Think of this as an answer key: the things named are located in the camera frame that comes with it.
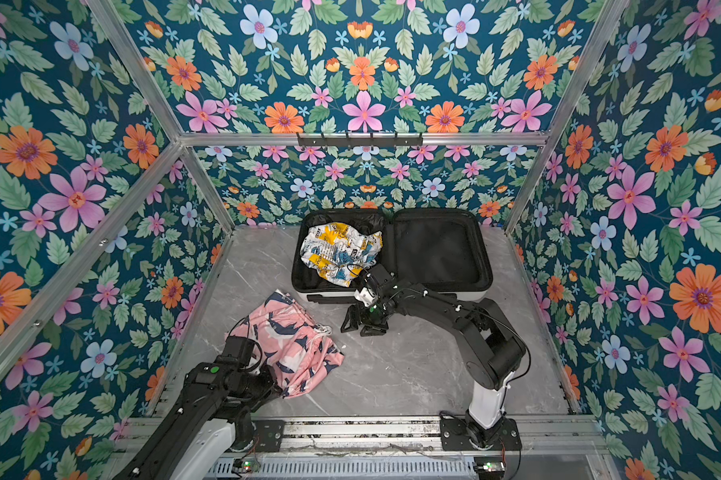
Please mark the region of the pink patterned garment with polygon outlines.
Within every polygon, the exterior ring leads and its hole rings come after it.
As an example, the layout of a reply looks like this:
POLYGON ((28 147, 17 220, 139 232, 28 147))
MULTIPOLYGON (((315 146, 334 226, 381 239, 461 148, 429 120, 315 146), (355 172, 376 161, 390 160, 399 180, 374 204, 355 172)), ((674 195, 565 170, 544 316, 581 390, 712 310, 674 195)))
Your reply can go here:
POLYGON ((344 354, 332 339, 332 328, 316 322, 290 294, 280 290, 242 318, 230 335, 258 342, 260 367, 272 370, 284 398, 312 392, 344 363, 344 354))

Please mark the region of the white yellow printed garment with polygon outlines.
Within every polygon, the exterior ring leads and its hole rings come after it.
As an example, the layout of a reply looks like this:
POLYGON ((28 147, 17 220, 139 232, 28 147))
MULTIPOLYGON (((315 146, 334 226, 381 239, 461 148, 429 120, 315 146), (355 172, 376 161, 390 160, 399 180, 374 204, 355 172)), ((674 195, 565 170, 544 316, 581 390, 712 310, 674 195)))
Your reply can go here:
POLYGON ((382 248, 380 231, 362 234, 351 225, 330 222, 308 229, 300 246, 300 260, 323 280, 350 287, 363 270, 376 264, 382 248))

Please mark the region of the white hard-shell suitcase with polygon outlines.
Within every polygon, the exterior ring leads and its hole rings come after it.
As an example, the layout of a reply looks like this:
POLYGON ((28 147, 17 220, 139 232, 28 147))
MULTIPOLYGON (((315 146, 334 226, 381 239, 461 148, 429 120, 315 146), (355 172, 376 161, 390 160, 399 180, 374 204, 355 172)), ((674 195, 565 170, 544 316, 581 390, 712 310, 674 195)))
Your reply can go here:
POLYGON ((460 300, 478 300, 493 273, 476 217, 460 209, 411 208, 387 215, 379 210, 318 210, 302 220, 298 244, 308 230, 340 222, 363 235, 379 233, 376 263, 388 273, 460 300))

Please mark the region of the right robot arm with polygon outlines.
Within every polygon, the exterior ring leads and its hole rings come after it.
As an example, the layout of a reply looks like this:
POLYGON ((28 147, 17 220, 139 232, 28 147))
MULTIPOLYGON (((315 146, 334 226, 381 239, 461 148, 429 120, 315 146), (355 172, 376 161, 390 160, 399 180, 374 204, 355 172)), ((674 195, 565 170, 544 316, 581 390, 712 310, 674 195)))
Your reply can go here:
POLYGON ((342 331, 380 336, 388 319, 402 315, 423 320, 449 334, 473 381, 472 396, 456 434, 477 450, 488 450, 510 434, 504 404, 510 383, 531 352, 498 305, 487 298, 460 300, 421 283, 400 279, 378 265, 361 272, 354 304, 346 311, 342 331))

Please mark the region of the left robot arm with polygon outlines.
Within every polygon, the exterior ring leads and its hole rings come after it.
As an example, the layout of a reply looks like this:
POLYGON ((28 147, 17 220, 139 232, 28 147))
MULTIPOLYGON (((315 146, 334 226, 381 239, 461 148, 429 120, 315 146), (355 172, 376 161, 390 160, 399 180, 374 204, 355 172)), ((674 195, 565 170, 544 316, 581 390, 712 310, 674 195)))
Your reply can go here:
POLYGON ((202 479, 222 453, 254 445, 252 413, 280 396, 264 350, 230 336, 212 362, 192 368, 178 399, 116 479, 202 479))

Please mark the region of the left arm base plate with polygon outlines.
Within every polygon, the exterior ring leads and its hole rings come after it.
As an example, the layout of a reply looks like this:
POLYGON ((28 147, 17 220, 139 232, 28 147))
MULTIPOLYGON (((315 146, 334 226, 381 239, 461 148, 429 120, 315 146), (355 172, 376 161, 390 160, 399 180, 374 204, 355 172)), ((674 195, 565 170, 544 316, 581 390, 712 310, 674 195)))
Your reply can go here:
POLYGON ((276 453, 284 440, 286 422, 248 420, 236 427, 236 449, 244 453, 276 453))

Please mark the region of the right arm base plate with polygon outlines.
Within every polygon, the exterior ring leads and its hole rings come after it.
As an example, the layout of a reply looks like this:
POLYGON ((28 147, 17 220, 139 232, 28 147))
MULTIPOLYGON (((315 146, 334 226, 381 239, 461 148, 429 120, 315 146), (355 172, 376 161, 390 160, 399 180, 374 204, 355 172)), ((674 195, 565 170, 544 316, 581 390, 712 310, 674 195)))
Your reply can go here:
POLYGON ((517 451, 522 442, 517 424, 501 414, 494 426, 484 428, 466 415, 438 414, 441 448, 444 451, 517 451))

